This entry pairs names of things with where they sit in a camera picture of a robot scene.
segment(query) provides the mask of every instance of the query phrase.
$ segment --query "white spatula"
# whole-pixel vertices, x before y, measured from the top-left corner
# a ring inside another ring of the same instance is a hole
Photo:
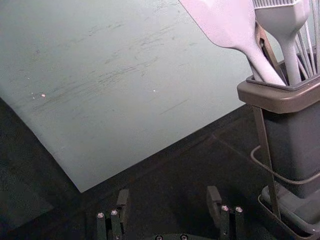
[[[244,53],[265,82],[286,85],[257,46],[252,0],[179,1],[212,43]]]

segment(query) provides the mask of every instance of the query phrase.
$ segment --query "dark floor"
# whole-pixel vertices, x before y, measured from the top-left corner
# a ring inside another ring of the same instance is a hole
[[[281,236],[278,239],[289,239],[273,228],[258,205],[266,182],[249,160],[257,145],[253,113],[245,105],[11,231],[6,239],[96,239],[96,213],[110,211],[124,188],[131,194],[125,239],[160,233],[217,238],[206,205],[206,187],[212,185],[225,204],[244,208],[249,239],[275,239],[263,225]]]

